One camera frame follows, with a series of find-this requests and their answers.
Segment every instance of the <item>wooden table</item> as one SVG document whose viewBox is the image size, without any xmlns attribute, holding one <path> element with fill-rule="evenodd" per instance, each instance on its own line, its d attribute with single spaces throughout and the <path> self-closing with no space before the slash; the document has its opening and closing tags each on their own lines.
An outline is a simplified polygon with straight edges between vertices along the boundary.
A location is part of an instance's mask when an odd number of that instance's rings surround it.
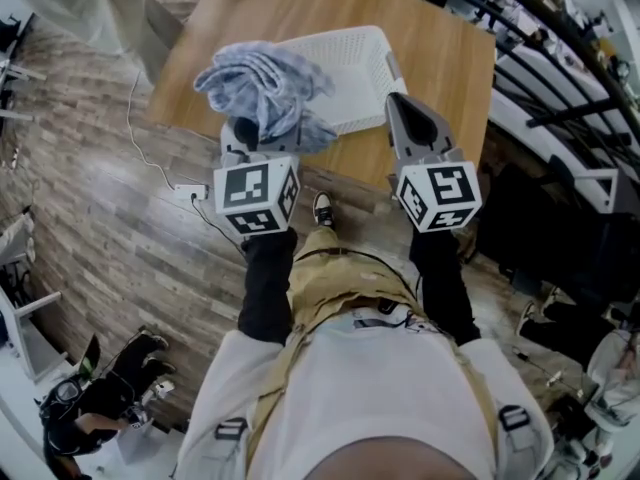
<svg viewBox="0 0 640 480">
<path fill-rule="evenodd" d="M 494 38 L 423 0 L 201 0 L 164 67 L 151 121 L 218 137 L 225 116 L 193 90 L 221 47 L 284 41 L 360 25 L 384 30 L 409 94 L 443 115 L 465 158 L 478 163 L 489 113 Z M 388 189 L 394 156 L 379 127 L 341 137 L 303 163 Z"/>
</svg>

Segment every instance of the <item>white cable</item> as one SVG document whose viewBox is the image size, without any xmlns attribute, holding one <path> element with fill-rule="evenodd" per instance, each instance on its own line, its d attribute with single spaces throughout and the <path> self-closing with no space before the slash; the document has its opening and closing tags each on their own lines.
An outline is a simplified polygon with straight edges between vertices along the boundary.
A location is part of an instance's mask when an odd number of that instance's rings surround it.
<svg viewBox="0 0 640 480">
<path fill-rule="evenodd" d="M 175 191 L 175 188 L 173 188 L 173 185 L 169 182 L 169 178 L 167 178 L 167 173 L 164 172 L 164 169 L 158 164 L 154 164 L 154 163 L 151 163 L 151 162 L 147 161 L 147 157 L 144 156 L 144 152 L 142 151 L 142 149 L 140 149 L 140 146 L 138 146 L 136 144 L 136 141 L 133 138 L 133 128 L 131 128 L 131 100 L 133 99 L 133 93 L 136 90 L 136 87 L 138 86 L 138 80 L 140 80 L 140 71 L 138 71 L 138 74 L 136 75 L 136 79 L 133 82 L 133 85 L 131 86 L 131 92 L 129 93 L 129 105 L 127 107 L 127 126 L 129 127 L 129 136 L 131 137 L 131 143 L 140 152 L 140 156 L 142 157 L 142 161 L 146 165 L 148 165 L 149 167 L 158 168 L 160 170 L 160 172 L 162 173 L 162 176 L 164 176 L 164 181 L 166 182 L 167 187 L 169 187 L 172 191 Z"/>
</svg>

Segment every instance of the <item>railing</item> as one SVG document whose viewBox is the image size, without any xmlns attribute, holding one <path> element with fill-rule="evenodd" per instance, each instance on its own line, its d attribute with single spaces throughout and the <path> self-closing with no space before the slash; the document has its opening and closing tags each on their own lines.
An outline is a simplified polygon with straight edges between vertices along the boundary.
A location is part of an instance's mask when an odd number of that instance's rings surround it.
<svg viewBox="0 0 640 480">
<path fill-rule="evenodd" d="M 530 59 L 521 55 L 522 50 L 514 51 L 512 44 L 497 38 L 498 51 L 519 66 L 520 73 L 526 72 L 539 84 L 539 88 L 544 87 L 556 100 L 556 105 L 550 104 L 540 96 L 539 92 L 532 90 L 530 84 L 519 75 L 514 75 L 514 70 L 507 70 L 498 62 L 495 67 L 494 89 L 515 102 L 530 116 L 526 121 L 527 126 L 530 129 L 546 127 L 572 151 L 585 168 L 621 167 L 635 182 L 638 182 L 640 156 L 636 151 L 640 152 L 638 147 L 640 123 L 618 81 L 600 64 L 595 52 L 585 44 L 577 31 L 563 22 L 540 0 L 514 0 L 531 18 L 543 28 L 553 32 L 558 41 L 572 51 L 573 56 L 579 59 L 588 71 L 586 75 L 576 73 L 572 68 L 563 65 L 561 60 L 533 41 L 526 32 L 486 2 L 462 1 L 474 9 L 484 11 L 501 23 L 526 48 L 537 52 L 538 58 L 541 55 L 547 61 L 544 63 L 545 69 L 554 70 L 563 79 L 565 86 L 560 87 L 562 84 L 556 84 L 550 79 L 548 72 L 541 72 L 540 63 L 534 66 Z M 585 87 L 584 77 L 588 76 L 599 84 L 601 89 L 598 88 L 598 91 L 604 91 L 606 97 L 594 98 L 593 91 Z M 579 95 L 579 98 L 570 97 L 568 92 L 572 92 L 575 96 Z"/>
</svg>

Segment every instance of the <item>metal bar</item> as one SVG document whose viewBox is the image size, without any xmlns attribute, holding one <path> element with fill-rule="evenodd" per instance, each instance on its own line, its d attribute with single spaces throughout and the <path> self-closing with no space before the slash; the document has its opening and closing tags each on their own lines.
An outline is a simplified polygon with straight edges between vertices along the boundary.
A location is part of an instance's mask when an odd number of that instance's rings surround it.
<svg viewBox="0 0 640 480">
<path fill-rule="evenodd" d="M 527 96 L 529 96 L 529 98 L 531 98 L 533 101 L 535 101 L 538 105 L 540 105 L 547 113 L 552 113 L 551 109 L 549 108 L 549 106 L 536 94 L 534 93 L 531 89 L 529 89 L 526 85 L 524 85 L 520 80 L 518 80 L 516 77 L 514 77 L 511 73 L 509 73 L 508 71 L 505 71 L 502 67 L 500 66 L 496 66 L 495 67 L 496 73 L 499 74 L 500 76 L 504 77 L 507 79 L 507 81 L 509 81 L 510 83 L 512 83 L 513 85 L 515 85 L 518 89 L 520 89 L 522 92 L 524 92 Z M 573 131 L 569 126 L 567 126 L 567 123 L 565 122 L 561 122 L 559 123 L 559 126 L 562 126 L 567 132 L 569 132 L 569 134 L 576 140 L 578 141 L 584 148 L 586 151 L 588 151 L 589 153 L 591 153 L 592 157 L 595 158 L 598 162 L 599 165 L 604 165 L 602 160 L 600 160 L 594 153 L 593 151 L 591 151 L 591 148 L 589 147 L 589 145 L 584 141 L 584 139 L 582 137 L 580 137 L 578 134 L 575 133 L 575 131 Z"/>
<path fill-rule="evenodd" d="M 509 50 L 508 48 L 504 47 L 501 43 L 496 42 L 496 47 L 498 48 L 498 50 L 500 50 L 501 52 L 503 52 L 505 55 L 507 55 L 510 59 L 513 59 L 519 66 L 521 66 L 523 69 L 525 69 L 526 71 L 528 71 L 536 80 L 538 80 L 542 85 L 544 85 L 547 89 L 549 89 L 549 91 L 551 91 L 551 93 L 558 98 L 562 104 L 567 107 L 567 108 L 572 108 L 571 103 L 569 102 L 569 100 L 564 96 L 564 94 L 562 94 L 558 89 L 555 88 L 555 86 L 553 86 L 546 78 L 544 78 L 540 73 L 538 73 L 532 66 L 531 64 L 529 64 L 527 61 L 525 61 L 524 59 L 522 59 L 521 57 L 519 57 L 518 55 L 516 55 L 515 53 L 513 53 L 511 50 Z M 609 160 L 611 160 L 611 162 L 613 164 L 615 164 L 615 161 L 613 159 L 613 157 L 611 156 L 611 154 L 608 151 L 608 146 L 604 143 L 604 141 L 602 140 L 602 138 L 600 138 L 599 134 L 596 134 L 594 129 L 589 126 L 589 124 L 584 120 L 584 119 L 580 119 L 580 122 L 585 126 L 585 128 L 587 129 L 587 133 L 598 143 L 601 144 L 601 146 L 603 147 L 605 153 L 607 153 L 607 156 L 609 157 Z"/>
<path fill-rule="evenodd" d="M 609 98 L 606 100 L 596 101 L 595 103 L 580 105 L 578 107 L 570 107 L 566 110 L 560 110 L 548 116 L 530 119 L 527 121 L 527 126 L 529 128 L 536 128 L 537 126 L 544 126 L 547 124 L 558 124 L 561 121 L 578 119 L 580 117 L 597 114 L 598 112 L 613 110 L 614 108 L 616 108 L 615 103 L 611 98 Z"/>
<path fill-rule="evenodd" d="M 529 48 L 532 48 L 538 51 L 539 53 L 541 53 L 558 71 L 560 71 L 560 73 L 564 75 L 564 77 L 567 80 L 569 80 L 569 82 L 576 88 L 576 90 L 581 94 L 581 96 L 587 102 L 589 103 L 594 102 L 593 98 L 589 96 L 586 90 L 574 79 L 573 76 L 569 74 L 566 68 L 562 66 L 554 56 L 552 56 L 544 48 L 538 47 L 537 45 L 533 44 L 529 36 L 527 36 L 524 32 L 522 32 L 518 27 L 513 25 L 501 14 L 497 13 L 494 9 L 491 9 L 490 7 L 488 7 L 487 5 L 483 4 L 478 0 L 464 0 L 464 1 L 474 5 L 478 9 L 484 10 L 489 15 L 494 16 L 496 20 L 502 23 L 507 29 L 509 29 L 509 31 L 513 32 L 518 37 L 520 37 Z M 526 0 L 528 4 L 524 5 L 523 0 L 517 0 L 517 1 L 520 5 L 523 6 L 523 8 L 525 8 L 533 16 L 539 19 L 545 26 L 553 30 L 553 32 L 555 32 L 556 35 L 560 39 L 562 39 L 575 53 L 578 53 L 578 56 L 580 57 L 581 60 L 584 61 L 583 57 L 588 58 L 588 62 L 585 62 L 585 66 L 592 71 L 596 80 L 598 80 L 598 82 L 602 84 L 603 88 L 605 89 L 605 91 L 607 91 L 609 96 L 612 97 L 614 101 L 616 101 L 618 110 L 620 111 L 620 113 L 622 114 L 622 117 L 624 118 L 627 125 L 629 126 L 629 129 L 631 130 L 632 134 L 636 137 L 636 140 L 640 142 L 640 123 L 638 123 L 633 112 L 629 109 L 626 96 L 622 92 L 622 89 L 618 87 L 618 85 L 613 81 L 613 79 L 604 70 L 604 68 L 600 66 L 595 56 L 586 49 L 586 47 L 582 44 L 580 37 L 575 32 L 571 31 L 566 25 L 564 25 L 557 18 L 557 16 L 555 16 L 555 14 L 551 11 L 551 9 L 548 9 L 542 2 L 538 2 L 537 0 Z M 554 22 L 553 26 L 549 26 L 550 21 Z M 611 125 L 610 121 L 602 114 L 598 114 L 598 116 L 600 117 L 600 119 L 602 119 L 605 126 L 609 128 L 612 134 L 615 137 L 617 137 L 618 141 L 624 148 L 625 154 L 629 156 L 627 148 L 622 143 L 622 140 L 618 136 L 618 133 L 615 130 L 615 128 L 613 128 L 613 126 Z"/>
</svg>

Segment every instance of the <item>sneaker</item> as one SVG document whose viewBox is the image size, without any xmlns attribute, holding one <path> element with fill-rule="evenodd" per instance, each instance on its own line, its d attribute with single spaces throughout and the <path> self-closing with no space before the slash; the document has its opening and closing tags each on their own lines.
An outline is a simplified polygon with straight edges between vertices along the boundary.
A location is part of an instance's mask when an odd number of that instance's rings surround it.
<svg viewBox="0 0 640 480">
<path fill-rule="evenodd" d="M 147 356 L 142 363 L 142 367 L 153 365 L 154 368 L 158 368 L 158 377 L 162 375 L 172 375 L 178 371 L 178 369 L 173 366 L 171 363 L 167 363 L 166 361 L 162 361 L 154 356 Z"/>
<path fill-rule="evenodd" d="M 328 192 L 318 192 L 313 200 L 313 218 L 318 226 L 335 229 L 333 207 Z"/>
<path fill-rule="evenodd" d="M 522 331 L 524 324 L 527 322 L 533 322 L 533 316 L 536 312 L 537 308 L 533 301 L 527 302 L 527 305 L 520 315 L 520 320 L 518 320 L 518 325 L 516 325 L 516 336 L 521 336 L 520 332 Z"/>
<path fill-rule="evenodd" d="M 169 350 L 169 342 L 159 334 L 153 334 L 151 331 L 147 331 L 146 329 L 144 331 L 141 331 L 140 334 L 149 336 L 149 338 L 154 340 L 158 344 L 158 350 L 162 350 L 163 352 Z"/>
</svg>

